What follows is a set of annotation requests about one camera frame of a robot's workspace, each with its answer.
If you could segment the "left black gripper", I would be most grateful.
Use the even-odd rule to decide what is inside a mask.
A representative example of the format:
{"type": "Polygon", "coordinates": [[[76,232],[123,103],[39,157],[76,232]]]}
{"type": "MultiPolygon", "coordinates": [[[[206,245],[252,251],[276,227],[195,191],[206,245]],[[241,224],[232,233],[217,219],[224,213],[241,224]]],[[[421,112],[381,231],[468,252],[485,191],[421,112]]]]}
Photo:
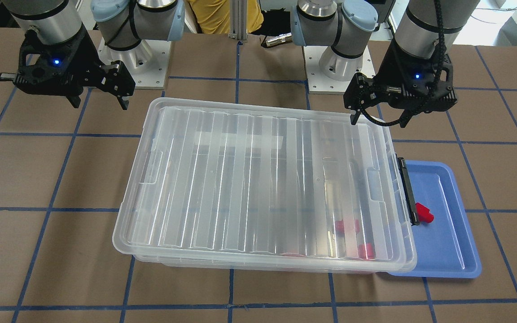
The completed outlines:
{"type": "Polygon", "coordinates": [[[446,112],[458,101],[453,86],[453,64],[443,50],[445,43],[434,47],[430,58],[413,57],[394,41],[390,43],[379,72],[372,78],[357,72],[346,92],[343,105],[351,111],[351,125],[364,116],[382,127],[406,127],[421,113],[446,112]],[[385,122],[372,117],[367,109],[386,103],[402,111],[398,119],[385,122]]]}

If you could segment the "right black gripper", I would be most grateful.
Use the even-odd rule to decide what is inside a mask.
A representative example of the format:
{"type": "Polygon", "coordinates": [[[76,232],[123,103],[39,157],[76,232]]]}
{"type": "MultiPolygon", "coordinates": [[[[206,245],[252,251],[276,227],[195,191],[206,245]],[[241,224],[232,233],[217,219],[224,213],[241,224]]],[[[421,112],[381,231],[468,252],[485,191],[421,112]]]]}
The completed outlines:
{"type": "Polygon", "coordinates": [[[81,27],[63,43],[46,45],[35,27],[29,27],[20,47],[15,86],[31,95],[61,96],[78,109],[84,87],[94,87],[115,98],[123,110],[136,83],[122,61],[106,64],[88,31],[81,27]]]}

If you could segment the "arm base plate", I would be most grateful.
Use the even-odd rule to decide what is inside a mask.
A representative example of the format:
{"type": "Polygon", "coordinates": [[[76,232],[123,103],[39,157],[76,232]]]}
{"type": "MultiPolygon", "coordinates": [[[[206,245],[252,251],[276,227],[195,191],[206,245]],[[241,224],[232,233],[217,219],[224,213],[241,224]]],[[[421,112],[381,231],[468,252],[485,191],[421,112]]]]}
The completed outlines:
{"type": "Polygon", "coordinates": [[[312,94],[342,95],[357,72],[367,78],[376,74],[368,47],[355,59],[339,57],[329,46],[303,47],[303,54],[308,91],[312,94]]]}
{"type": "Polygon", "coordinates": [[[163,90],[170,63],[170,41],[144,39],[134,49],[115,51],[101,39],[98,54],[105,63],[122,61],[135,80],[137,89],[163,90]]]}

